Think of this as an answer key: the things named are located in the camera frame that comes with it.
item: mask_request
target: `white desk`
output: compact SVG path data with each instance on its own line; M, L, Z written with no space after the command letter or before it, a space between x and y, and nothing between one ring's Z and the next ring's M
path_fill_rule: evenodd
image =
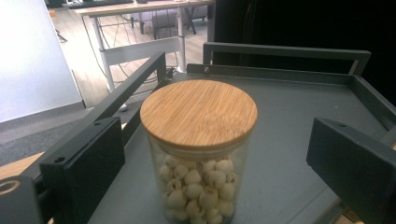
M80 16L88 16L92 19L96 39L99 44L99 51L101 54L103 66L108 82L108 88L110 92L114 91L113 77L111 76L110 67L111 65L118 63L126 63L134 60L148 58L157 51L164 51L166 53L179 51L180 54L180 72L186 72L186 50L184 41L184 30L182 22L181 10L184 7L201 7L201 6L213 6L209 7L208 11L208 24L207 24L207 40L214 41L214 30L215 30L215 0L190 0L175 2L171 1L154 1L148 2L147 4L138 4L134 1L131 4L122 4L108 7L89 7L83 9L75 9L75 12ZM135 44L125 47L119 47L114 49L105 49L103 39L100 33L100 24L98 18L106 16L115 16L122 14L130 14L136 12L145 11L156 11L162 9L177 8L177 37L165 38L155 41L150 41L141 44Z

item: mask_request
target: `glass jar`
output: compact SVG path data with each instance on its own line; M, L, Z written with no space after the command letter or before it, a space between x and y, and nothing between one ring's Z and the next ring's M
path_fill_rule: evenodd
M228 223L237 207L253 100L231 85L178 82L143 103L159 203L170 223Z

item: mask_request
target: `white wall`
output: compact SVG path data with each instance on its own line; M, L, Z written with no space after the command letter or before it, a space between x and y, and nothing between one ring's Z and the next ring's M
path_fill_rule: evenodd
M44 1L0 1L0 122L78 102Z

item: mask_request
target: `gray floor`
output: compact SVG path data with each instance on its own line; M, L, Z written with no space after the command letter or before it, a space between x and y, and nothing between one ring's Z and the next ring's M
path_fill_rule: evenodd
M91 21L88 18L82 19L68 9L57 9L56 14L57 17L52 18L52 21L54 27L67 39L67 42L60 40L61 47L87 108L69 106L67 109L54 109L0 123L0 166L47 150L89 113L91 108L108 96L106 78L98 65L98 62L101 64L101 59ZM101 19L101 23L117 24L126 21L124 18L128 18L128 16L105 17ZM202 45L206 41L206 21L197 20L194 21L194 24L197 35L194 35L191 29L185 30L187 63L202 62ZM115 25L105 27L104 33L110 46L119 47L152 40L150 23L145 26L145 29L145 33L141 35L137 23L134 28L129 24ZM160 31L160 37L168 37L169 34L176 35L176 29ZM167 65L177 66L177 57L179 57L178 54L167 54ZM113 66L111 71L114 80L116 82L123 81L145 61L140 60ZM146 84L138 92L150 90L153 88L152 85ZM117 113L115 116L120 116L121 121L125 122L139 108L142 100L144 97L135 97L128 101L128 112Z

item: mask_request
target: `bamboo lid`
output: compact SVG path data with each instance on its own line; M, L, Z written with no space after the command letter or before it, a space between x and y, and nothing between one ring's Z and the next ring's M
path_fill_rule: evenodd
M249 95L217 81L182 81L152 93L140 116L147 131L173 147L210 150L243 141L257 119Z

